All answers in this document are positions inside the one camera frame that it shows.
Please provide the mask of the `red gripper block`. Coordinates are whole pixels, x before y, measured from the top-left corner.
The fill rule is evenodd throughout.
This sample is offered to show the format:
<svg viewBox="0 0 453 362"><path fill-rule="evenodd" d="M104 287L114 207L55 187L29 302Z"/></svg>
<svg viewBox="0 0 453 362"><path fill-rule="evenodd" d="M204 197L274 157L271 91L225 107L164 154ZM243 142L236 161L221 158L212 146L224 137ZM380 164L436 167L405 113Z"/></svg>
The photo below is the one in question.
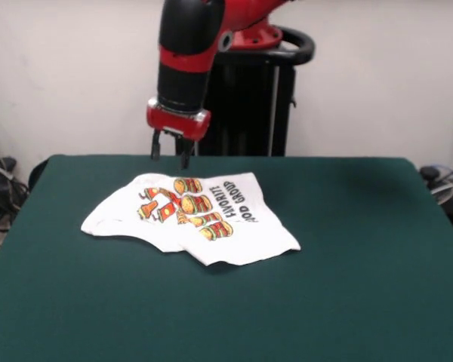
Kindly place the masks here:
<svg viewBox="0 0 453 362"><path fill-rule="evenodd" d="M200 141L207 133L211 120L211 112L202 109L193 114L173 112L166 109L156 97L148 100L146 107L146 121L154 128L150 157L158 161L161 155L160 136L161 131L168 131L182 136L182 153L180 165L187 169L190 165L190 157L195 148L195 142Z"/></svg>

